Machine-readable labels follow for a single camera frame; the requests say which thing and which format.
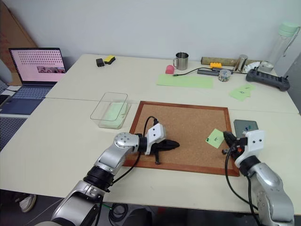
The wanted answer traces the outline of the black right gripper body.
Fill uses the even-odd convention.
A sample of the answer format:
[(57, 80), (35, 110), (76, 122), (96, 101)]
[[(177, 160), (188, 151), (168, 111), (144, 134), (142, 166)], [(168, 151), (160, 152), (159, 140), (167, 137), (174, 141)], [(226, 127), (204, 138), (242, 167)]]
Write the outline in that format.
[(233, 160), (236, 160), (245, 151), (245, 146), (247, 145), (247, 138), (236, 139), (235, 141), (230, 141), (229, 152)]

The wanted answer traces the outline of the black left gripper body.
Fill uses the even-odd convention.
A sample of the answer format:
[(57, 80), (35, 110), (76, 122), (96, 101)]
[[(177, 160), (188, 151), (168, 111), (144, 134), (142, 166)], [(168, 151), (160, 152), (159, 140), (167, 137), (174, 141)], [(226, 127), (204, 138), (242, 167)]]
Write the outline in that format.
[(150, 154), (155, 154), (155, 152), (160, 152), (160, 151), (167, 151), (167, 140), (163, 140), (159, 143), (154, 143), (152, 144), (151, 146), (151, 149), (150, 149)]

